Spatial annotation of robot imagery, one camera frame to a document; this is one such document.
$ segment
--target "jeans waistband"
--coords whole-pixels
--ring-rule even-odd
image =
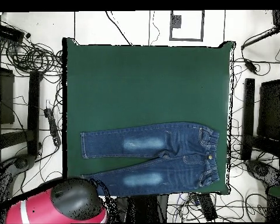
[[[206,155],[208,157],[208,162],[210,166],[209,176],[211,178],[210,184],[219,180],[217,161],[216,161],[216,153],[217,153],[217,145],[219,141],[219,133],[217,131],[213,131],[208,128],[210,131],[210,140],[209,140],[209,148],[206,150]]]

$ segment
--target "black border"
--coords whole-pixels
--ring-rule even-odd
[[[203,42],[203,36],[204,36],[204,16],[205,16],[205,10],[202,10],[202,19],[201,19],[201,31],[200,31],[200,38],[173,38],[172,37],[172,16],[173,16],[173,10],[170,12],[170,34],[169,34],[169,41],[198,41]]]

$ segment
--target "blue denim jeans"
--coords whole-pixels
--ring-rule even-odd
[[[82,156],[152,158],[123,169],[83,178],[99,179],[113,196],[189,192],[219,180],[216,146],[219,133],[191,122],[82,132]]]

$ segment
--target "jeans pocket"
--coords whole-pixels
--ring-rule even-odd
[[[185,164],[205,166],[205,156],[203,155],[185,155],[183,156]]]
[[[200,141],[200,144],[204,147],[211,147],[210,145],[210,140],[211,140],[211,133],[209,133],[207,130],[203,129],[203,128],[200,128],[199,129],[199,141]]]
[[[210,175],[211,171],[206,171],[205,173],[202,173],[199,179],[199,186],[208,186],[212,183],[212,178]]]

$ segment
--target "green table surface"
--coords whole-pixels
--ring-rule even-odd
[[[194,122],[220,133],[220,180],[197,192],[228,193],[226,186],[230,51],[221,48],[76,45],[67,39],[68,176],[142,163],[139,158],[84,159],[80,132]]]

